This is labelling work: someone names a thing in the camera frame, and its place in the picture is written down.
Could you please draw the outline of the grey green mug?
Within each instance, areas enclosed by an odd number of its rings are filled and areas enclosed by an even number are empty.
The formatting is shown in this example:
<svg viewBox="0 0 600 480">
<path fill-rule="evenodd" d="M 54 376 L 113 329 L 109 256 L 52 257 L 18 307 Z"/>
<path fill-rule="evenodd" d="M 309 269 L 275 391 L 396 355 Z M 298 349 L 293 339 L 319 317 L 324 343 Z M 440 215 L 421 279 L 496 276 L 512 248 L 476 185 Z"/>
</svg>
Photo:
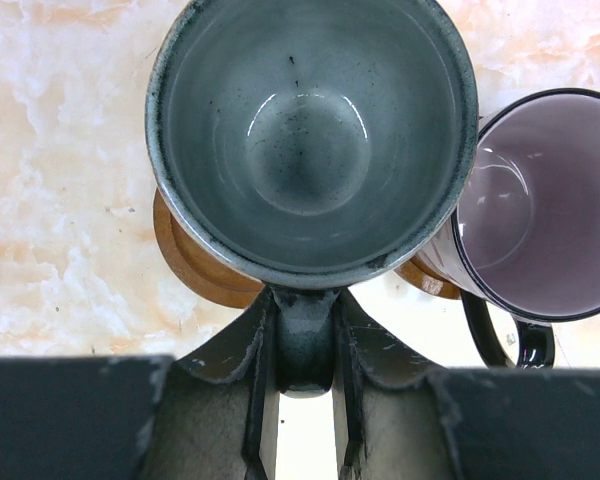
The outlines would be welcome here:
<svg viewBox="0 0 600 480">
<path fill-rule="evenodd" d="M 145 103 L 162 198 L 273 294 L 278 385 L 294 396 L 331 386 L 336 298 L 451 215 L 477 130 L 471 60 L 435 1 L 192 1 Z"/>
</svg>

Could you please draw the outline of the dark wooden coaster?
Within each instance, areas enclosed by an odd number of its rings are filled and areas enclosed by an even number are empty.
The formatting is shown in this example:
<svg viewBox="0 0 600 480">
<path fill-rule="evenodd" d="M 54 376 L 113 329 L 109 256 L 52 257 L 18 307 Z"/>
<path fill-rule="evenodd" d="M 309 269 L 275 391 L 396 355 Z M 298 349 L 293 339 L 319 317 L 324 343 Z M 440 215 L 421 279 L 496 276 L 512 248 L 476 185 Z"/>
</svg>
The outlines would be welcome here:
<svg viewBox="0 0 600 480">
<path fill-rule="evenodd" d="M 461 298 L 460 289 L 456 285 L 438 275 L 416 257 L 403 263 L 395 272 L 407 283 L 429 295 L 449 300 Z"/>
<path fill-rule="evenodd" d="M 223 265 L 191 239 L 170 213 L 159 190 L 153 201 L 155 237 L 171 271 L 191 291 L 213 303 L 230 307 L 248 307 L 263 288 Z"/>
</svg>

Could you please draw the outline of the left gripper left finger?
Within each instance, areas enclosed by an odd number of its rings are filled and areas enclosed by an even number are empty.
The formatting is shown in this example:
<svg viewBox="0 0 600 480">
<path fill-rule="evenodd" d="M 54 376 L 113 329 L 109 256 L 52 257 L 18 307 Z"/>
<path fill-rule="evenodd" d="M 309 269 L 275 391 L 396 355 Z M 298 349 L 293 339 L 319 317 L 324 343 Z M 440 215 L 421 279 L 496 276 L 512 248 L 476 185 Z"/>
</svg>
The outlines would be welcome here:
<svg viewBox="0 0 600 480">
<path fill-rule="evenodd" d="M 272 479 L 279 393 L 272 291 L 169 369 L 143 479 Z"/>
</svg>

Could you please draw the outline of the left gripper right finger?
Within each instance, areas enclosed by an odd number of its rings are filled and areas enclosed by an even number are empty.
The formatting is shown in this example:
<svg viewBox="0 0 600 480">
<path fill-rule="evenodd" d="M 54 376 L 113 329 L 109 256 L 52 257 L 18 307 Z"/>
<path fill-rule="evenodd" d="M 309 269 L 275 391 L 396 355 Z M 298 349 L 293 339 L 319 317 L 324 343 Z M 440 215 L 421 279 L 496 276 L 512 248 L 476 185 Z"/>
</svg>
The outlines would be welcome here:
<svg viewBox="0 0 600 480">
<path fill-rule="evenodd" d="M 334 304 L 333 325 L 339 478 L 455 478 L 427 380 L 438 365 L 372 319 L 347 290 Z"/>
</svg>

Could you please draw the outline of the purple glass cup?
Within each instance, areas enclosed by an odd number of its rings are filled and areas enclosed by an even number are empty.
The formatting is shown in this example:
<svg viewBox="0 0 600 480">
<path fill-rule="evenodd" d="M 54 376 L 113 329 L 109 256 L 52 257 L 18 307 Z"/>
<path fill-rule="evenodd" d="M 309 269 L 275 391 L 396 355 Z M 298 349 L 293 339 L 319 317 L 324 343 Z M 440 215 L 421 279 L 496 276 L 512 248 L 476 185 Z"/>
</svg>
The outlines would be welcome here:
<svg viewBox="0 0 600 480">
<path fill-rule="evenodd" d="M 458 288 L 486 365 L 551 367 L 553 325 L 600 313 L 600 92 L 540 91 L 482 119 L 458 205 L 417 258 Z"/>
</svg>

